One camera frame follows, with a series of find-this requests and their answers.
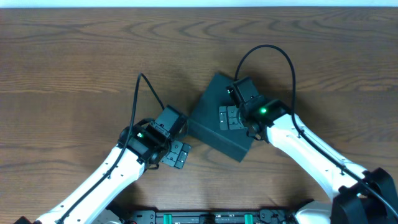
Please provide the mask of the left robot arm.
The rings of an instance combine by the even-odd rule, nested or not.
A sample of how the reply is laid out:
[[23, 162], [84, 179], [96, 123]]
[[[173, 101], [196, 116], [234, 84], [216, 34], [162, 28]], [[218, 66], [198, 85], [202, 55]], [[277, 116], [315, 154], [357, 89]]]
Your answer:
[[182, 169], [190, 145], [180, 136], [188, 118], [167, 106], [157, 119], [126, 127], [103, 163], [71, 195], [35, 220], [36, 223], [124, 223], [109, 204], [150, 168], [164, 163]]

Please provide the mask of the dark green box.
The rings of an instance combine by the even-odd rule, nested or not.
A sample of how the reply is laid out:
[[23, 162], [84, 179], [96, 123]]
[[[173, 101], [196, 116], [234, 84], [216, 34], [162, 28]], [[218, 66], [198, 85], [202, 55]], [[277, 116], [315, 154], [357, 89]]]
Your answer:
[[231, 83], [226, 75], [213, 76], [190, 115], [188, 134], [241, 162], [254, 140], [246, 136], [245, 129], [221, 129], [219, 107], [233, 105], [226, 89]]

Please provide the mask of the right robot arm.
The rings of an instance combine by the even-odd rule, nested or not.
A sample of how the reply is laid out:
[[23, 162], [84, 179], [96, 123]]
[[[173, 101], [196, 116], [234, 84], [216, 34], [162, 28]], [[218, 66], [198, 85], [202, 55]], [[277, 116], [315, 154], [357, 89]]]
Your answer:
[[252, 79], [226, 87], [233, 121], [247, 136], [282, 150], [324, 190], [330, 203], [311, 201], [293, 213], [297, 223], [397, 223], [397, 190], [382, 168], [369, 171], [319, 138], [292, 106], [260, 95]]

